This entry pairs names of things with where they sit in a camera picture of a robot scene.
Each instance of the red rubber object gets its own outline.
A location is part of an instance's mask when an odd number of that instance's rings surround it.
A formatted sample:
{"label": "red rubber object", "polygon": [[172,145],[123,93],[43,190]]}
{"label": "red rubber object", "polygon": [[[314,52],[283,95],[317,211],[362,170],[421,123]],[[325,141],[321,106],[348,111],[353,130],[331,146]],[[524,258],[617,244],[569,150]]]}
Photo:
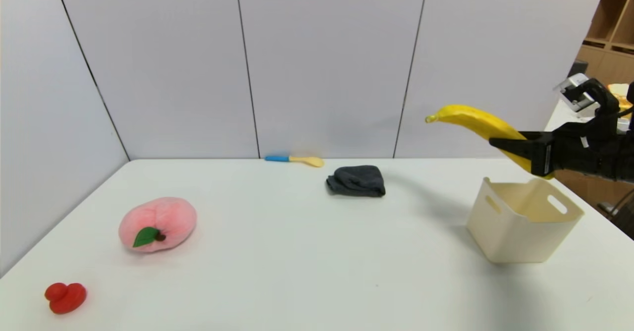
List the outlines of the red rubber object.
{"label": "red rubber object", "polygon": [[48,301],[57,301],[66,295],[68,286],[65,283],[55,283],[49,286],[44,293],[44,297]]}
{"label": "red rubber object", "polygon": [[86,288],[82,284],[55,283],[46,289],[45,297],[50,301],[49,307],[56,314],[70,313],[79,308],[86,300]]}

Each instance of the white plastic bin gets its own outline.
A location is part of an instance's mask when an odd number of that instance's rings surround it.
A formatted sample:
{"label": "white plastic bin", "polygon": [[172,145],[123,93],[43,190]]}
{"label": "white plastic bin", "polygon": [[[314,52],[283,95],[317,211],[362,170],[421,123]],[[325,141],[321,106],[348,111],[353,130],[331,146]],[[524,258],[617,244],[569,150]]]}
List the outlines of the white plastic bin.
{"label": "white plastic bin", "polygon": [[485,177],[467,228],[493,263],[546,261],[583,211],[543,179],[492,183]]}

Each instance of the banana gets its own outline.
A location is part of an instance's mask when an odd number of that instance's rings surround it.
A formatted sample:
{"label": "banana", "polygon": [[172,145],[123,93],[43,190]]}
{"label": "banana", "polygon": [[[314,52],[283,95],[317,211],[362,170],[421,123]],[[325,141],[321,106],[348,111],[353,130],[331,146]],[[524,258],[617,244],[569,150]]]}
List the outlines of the banana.
{"label": "banana", "polygon": [[[464,126],[464,128],[473,131],[487,141],[489,141],[490,138],[519,140],[526,139],[522,134],[520,134],[520,132],[515,130],[512,126],[510,126],[502,119],[499,119],[492,114],[469,106],[444,106],[440,110],[438,110],[437,114],[433,114],[425,118],[426,123],[433,123],[435,121],[442,121],[444,123]],[[530,160],[509,153],[508,151],[500,151],[503,152],[507,157],[509,157],[509,159],[518,164],[521,168],[530,172]],[[552,178],[552,174],[546,176],[545,178]]]}

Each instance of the peach plush toy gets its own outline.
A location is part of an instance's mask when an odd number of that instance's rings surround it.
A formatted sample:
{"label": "peach plush toy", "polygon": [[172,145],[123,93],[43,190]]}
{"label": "peach plush toy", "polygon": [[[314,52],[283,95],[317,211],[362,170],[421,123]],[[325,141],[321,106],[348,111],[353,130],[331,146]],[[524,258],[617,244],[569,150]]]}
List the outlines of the peach plush toy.
{"label": "peach plush toy", "polygon": [[123,217],[119,238],[138,252],[174,248],[192,233],[196,210],[182,198],[161,197],[134,207]]}

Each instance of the gray cloth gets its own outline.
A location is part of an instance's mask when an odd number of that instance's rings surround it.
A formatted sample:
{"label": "gray cloth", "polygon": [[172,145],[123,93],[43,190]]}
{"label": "gray cloth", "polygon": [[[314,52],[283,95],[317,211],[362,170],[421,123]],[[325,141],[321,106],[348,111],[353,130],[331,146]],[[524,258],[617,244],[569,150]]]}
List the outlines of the gray cloth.
{"label": "gray cloth", "polygon": [[372,165],[345,166],[328,176],[328,187],[334,193],[347,196],[381,197],[385,195],[383,176]]}

